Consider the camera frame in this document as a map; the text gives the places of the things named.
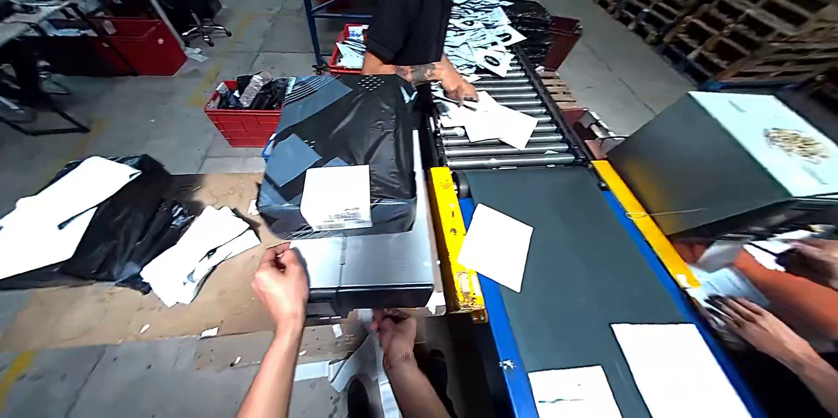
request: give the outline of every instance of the cardboard surface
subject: cardboard surface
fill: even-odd
[[[273,330],[273,322],[251,290],[264,250],[280,241],[247,208],[257,196],[260,173],[174,177],[174,197],[190,211],[205,205],[229,206],[247,219],[261,245],[221,263],[189,305],[166,307],[152,292],[141,295],[110,284],[52,287],[32,292],[0,338],[0,351],[68,348],[125,341],[199,335],[219,327],[219,335]],[[144,325],[150,327],[140,332]]]

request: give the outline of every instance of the bracelet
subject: bracelet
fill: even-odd
[[[384,362],[382,364],[384,372],[389,374],[393,364],[400,363],[402,361],[411,361],[415,364],[416,358],[413,357],[413,351],[402,351],[400,353],[396,353],[392,357],[384,356]]]

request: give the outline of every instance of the black polo shirt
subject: black polo shirt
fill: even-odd
[[[378,0],[367,50],[384,63],[412,66],[438,62],[452,0]]]

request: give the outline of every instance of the white sheet of paper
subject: white sheet of paper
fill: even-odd
[[[89,209],[62,230],[52,223],[37,228],[15,224],[0,230],[0,279],[71,258],[95,213],[96,208]]]
[[[750,418],[696,325],[611,327],[653,418]],[[700,384],[701,399],[684,384]]]
[[[457,261],[520,292],[531,237],[532,227],[480,203]],[[497,249],[500,242],[504,244],[502,252]]]
[[[622,418],[602,366],[530,372],[539,418]]]
[[[17,201],[15,209],[0,219],[0,226],[16,224],[58,225],[110,198],[140,170],[100,156],[90,156],[73,171],[34,196]]]
[[[470,103],[477,108],[477,112],[459,114],[465,121],[469,141],[500,139],[523,150],[538,125],[538,119],[500,105],[486,91],[478,92],[477,97],[476,103]]]
[[[206,254],[238,239],[244,232],[250,231],[249,228],[250,225],[236,217],[229,207],[216,210],[207,206],[174,246],[142,268],[140,276],[152,285],[152,290],[166,306],[178,302],[189,303],[200,288],[200,281],[191,281],[189,277],[196,269],[200,269]],[[244,245],[253,241],[248,240],[248,237],[242,240]],[[203,264],[204,268],[211,269],[212,262],[220,262],[215,256],[210,259],[212,261],[207,261],[208,264]],[[209,269],[204,270],[201,280],[209,273]]]
[[[300,214],[314,231],[371,227],[370,166],[306,170]]]

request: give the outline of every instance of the black shoe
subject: black shoe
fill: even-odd
[[[366,393],[366,387],[358,378],[350,382],[350,389],[346,393],[346,409],[349,418],[372,417],[370,397]]]

